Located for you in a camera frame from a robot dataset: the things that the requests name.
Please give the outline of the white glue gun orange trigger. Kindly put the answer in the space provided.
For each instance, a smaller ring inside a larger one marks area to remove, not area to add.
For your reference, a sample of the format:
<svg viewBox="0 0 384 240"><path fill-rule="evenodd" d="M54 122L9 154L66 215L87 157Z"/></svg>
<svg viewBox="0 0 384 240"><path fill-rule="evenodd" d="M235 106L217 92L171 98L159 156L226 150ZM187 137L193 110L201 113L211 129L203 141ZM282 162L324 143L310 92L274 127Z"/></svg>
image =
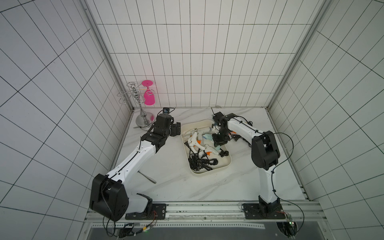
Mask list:
<svg viewBox="0 0 384 240"><path fill-rule="evenodd" d="M204 156L204 154L206 154L206 155L208 155L208 156L210 156L211 154L214 154L214 155L217 155L217 156L220 155L219 152L218 152L216 149L214 149L213 147L211 147L211 146L209 146L209 145L205 145L205 149L202 150L202 151L200 151L200 152L198 153L198 156L199 156L200 158L202 158L202 157Z"/></svg>

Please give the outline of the small white glue gun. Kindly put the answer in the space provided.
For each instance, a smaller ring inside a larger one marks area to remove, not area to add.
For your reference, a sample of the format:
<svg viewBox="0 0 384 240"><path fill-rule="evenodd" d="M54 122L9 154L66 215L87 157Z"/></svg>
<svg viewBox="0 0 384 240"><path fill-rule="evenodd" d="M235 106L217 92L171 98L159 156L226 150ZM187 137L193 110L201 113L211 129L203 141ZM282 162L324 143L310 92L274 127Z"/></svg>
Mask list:
<svg viewBox="0 0 384 240"><path fill-rule="evenodd" d="M183 134L183 138L187 141L187 145L190 148L190 150L197 154L198 148L199 150L205 151L206 147L201 145L203 137L203 131L202 130L196 130L196 131L188 131L185 134Z"/></svg>

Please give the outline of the mint glue gun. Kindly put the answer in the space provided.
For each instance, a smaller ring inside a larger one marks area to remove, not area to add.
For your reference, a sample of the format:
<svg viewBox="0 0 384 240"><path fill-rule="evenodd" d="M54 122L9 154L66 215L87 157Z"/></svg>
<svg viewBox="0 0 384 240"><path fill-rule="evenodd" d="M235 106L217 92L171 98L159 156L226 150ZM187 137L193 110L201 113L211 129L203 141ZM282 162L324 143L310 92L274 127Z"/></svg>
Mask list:
<svg viewBox="0 0 384 240"><path fill-rule="evenodd" d="M212 134L204 134L203 135L203 140L202 140L203 145L209 146L211 149L214 149L215 151L220 151L221 147L220 146L215 146Z"/></svg>

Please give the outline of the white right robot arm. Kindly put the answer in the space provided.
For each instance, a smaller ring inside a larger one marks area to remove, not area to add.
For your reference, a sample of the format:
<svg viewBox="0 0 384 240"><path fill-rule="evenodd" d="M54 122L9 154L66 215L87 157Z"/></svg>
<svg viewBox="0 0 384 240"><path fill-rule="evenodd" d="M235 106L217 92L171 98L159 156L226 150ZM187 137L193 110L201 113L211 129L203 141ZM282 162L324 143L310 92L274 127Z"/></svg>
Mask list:
<svg viewBox="0 0 384 240"><path fill-rule="evenodd" d="M219 131L213 134L215 146L222 146L230 141L230 133L234 132L251 144L251 160L259 170L260 195L256 204L242 204L241 208L247 220L283 220L281 199L275 195L273 187L274 172L281 156L274 134L271 131L260 132L248 121L238 115L224 115L217 112L213 115L215 125Z"/></svg>

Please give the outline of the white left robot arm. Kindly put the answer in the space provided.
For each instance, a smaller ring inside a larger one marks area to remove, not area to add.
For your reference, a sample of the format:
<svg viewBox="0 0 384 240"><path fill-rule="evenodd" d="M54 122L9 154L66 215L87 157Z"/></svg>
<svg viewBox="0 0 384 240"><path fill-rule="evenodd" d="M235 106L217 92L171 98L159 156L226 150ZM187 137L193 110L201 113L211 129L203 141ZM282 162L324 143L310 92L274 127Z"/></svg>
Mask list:
<svg viewBox="0 0 384 240"><path fill-rule="evenodd" d="M117 222L130 215L149 219L153 215L153 200L143 194L129 194L130 180L142 165L153 157L168 137L181 134L181 124L169 114L159 114L150 129L140 138L135 150L107 174L98 174L92 181L89 208Z"/></svg>

